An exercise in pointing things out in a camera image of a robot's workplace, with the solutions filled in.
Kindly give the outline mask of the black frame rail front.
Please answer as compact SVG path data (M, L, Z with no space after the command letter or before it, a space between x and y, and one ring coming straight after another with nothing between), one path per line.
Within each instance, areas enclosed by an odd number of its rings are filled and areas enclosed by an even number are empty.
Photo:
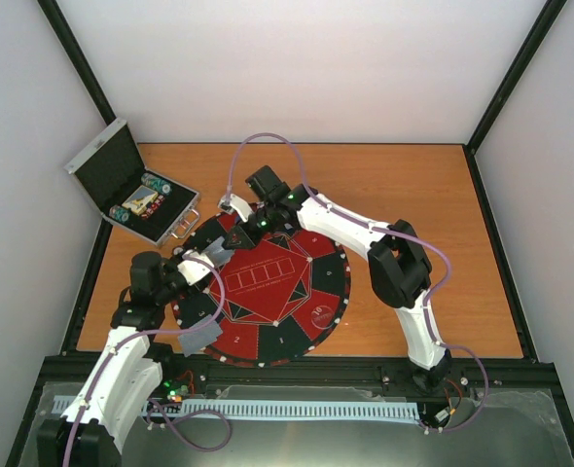
M492 391L503 389L548 389L561 394L562 389L553 364L528 359L484 359ZM304 357L268 368L242 368L220 363L210 357L174 356L165 364L167 379L189 378L193 374L195 392L211 397L216 389L231 385L335 386L356 387L384 396L440 396L442 389L428 392L413 381L406 358L398 357Z

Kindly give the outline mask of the round red black poker mat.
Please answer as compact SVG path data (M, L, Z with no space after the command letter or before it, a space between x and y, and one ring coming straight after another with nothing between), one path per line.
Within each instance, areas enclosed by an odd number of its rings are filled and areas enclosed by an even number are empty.
M309 353L340 324L349 302L343 247L289 224L266 234L253 250L234 251L219 273L208 276L199 293L173 301L171 309L182 329L215 315L223 334L203 352L228 365L263 368ZM335 312L332 328L311 324L315 305Z

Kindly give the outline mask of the dealt card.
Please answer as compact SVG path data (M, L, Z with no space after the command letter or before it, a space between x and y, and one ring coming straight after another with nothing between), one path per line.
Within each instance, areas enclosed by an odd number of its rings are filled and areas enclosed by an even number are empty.
M190 329L182 332L177 340L185 357L202 353L206 347L215 342L223 331L212 316L205 316Z

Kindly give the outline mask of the card box in case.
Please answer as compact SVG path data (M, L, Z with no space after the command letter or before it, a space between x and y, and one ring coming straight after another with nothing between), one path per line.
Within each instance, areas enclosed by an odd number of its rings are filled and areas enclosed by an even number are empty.
M144 185L139 186L122 204L122 207L134 215L140 216L158 198L159 193Z

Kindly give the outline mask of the red dice row in case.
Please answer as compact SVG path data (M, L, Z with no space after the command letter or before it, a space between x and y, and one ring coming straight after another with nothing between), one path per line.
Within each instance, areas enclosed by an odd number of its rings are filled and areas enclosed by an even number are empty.
M149 219L152 215L154 215L162 205L163 199L157 198L154 202L150 203L146 209L140 214L142 219Z

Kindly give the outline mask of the aluminium poker chip case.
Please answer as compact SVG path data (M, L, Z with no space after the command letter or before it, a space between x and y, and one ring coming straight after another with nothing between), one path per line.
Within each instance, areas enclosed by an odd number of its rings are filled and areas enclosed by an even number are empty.
M199 191L150 169L124 119L118 118L103 129L65 166L65 170L82 187L103 220L156 246L172 237L185 238L200 218L197 211ZM159 194L158 198L163 199L161 208L149 219L142 219L130 211L125 224L111 219L109 209L113 205L122 206L143 185L141 177L145 172L167 180L172 186L169 195Z

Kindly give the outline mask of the poker chip row in case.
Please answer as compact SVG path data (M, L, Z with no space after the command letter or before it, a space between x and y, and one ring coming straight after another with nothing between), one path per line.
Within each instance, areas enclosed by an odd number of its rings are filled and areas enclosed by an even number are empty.
M144 186L164 196L167 196L172 192L172 186L167 180L149 172L145 172L142 175L141 182Z

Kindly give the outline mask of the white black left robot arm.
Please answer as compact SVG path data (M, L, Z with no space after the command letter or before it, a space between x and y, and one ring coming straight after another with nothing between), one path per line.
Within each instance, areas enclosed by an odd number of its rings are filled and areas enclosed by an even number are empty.
M172 349L153 344L164 309L212 272L204 254L167 260L155 251L135 255L130 284L119 298L106 344L79 394L58 419L38 430L41 466L119 466L128 433L154 390L171 389L178 368Z

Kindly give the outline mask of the clear dealer button disc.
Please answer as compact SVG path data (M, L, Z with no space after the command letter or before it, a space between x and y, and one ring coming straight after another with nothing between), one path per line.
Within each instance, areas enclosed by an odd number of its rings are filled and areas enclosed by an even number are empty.
M310 321L318 330L330 329L334 326L335 312L327 305L315 305L310 314Z

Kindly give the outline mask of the blue playing card deck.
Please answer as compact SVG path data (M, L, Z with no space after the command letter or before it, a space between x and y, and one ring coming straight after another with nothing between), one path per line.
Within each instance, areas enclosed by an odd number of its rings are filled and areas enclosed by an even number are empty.
M214 268L223 267L232 258L234 251L226 249L223 246L224 239L220 236L208 244L203 250L202 254L205 255Z

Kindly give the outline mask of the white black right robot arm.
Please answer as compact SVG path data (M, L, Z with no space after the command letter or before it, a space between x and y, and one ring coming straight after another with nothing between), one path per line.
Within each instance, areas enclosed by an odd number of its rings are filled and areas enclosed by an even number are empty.
M266 234L287 224L322 234L366 260L377 298L393 308L408 345L412 378L424 393L438 389L451 366L450 351L436 327L430 305L432 265L426 243L413 226L399 220L387 225L357 215L302 183L290 188L267 165L246 179L260 204L252 208L231 187L219 207L236 213L239 221L229 230L226 249L256 248Z

